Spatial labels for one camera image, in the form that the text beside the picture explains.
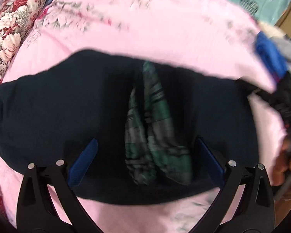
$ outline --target black fabric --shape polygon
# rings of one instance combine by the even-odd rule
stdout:
[[[48,166],[84,148],[98,153],[77,196],[114,204],[153,204],[192,196],[213,187],[201,167],[196,135],[227,160],[258,162],[255,125],[246,96],[228,79],[155,64],[176,138],[193,155],[194,181],[136,185],[125,165],[124,128],[129,96],[140,82],[142,60],[84,50],[48,71],[0,85],[0,156],[24,173],[31,162]]]

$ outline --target pink bedsheet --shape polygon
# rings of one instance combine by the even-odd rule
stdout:
[[[227,0],[54,0],[36,20],[3,82],[39,73],[80,49],[91,48],[220,78],[245,76],[272,91],[274,83],[253,50],[258,32],[255,21]],[[82,82],[78,64],[75,80]],[[250,101],[261,162],[269,171],[284,135],[282,121],[259,99],[253,97]],[[0,185],[13,225],[21,181],[22,175],[0,158]],[[116,206],[85,199],[80,202],[106,233],[188,232],[217,192],[151,206]],[[51,195],[59,216],[68,222],[52,189]],[[225,220],[231,217],[238,201],[239,195]]]

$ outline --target plaid cloth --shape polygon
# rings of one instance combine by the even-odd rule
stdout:
[[[150,184],[160,171],[180,184],[192,180],[188,148],[177,144],[168,103],[150,62],[143,65],[144,117],[141,120],[136,103],[136,88],[131,92],[125,125],[126,165],[136,184]]]

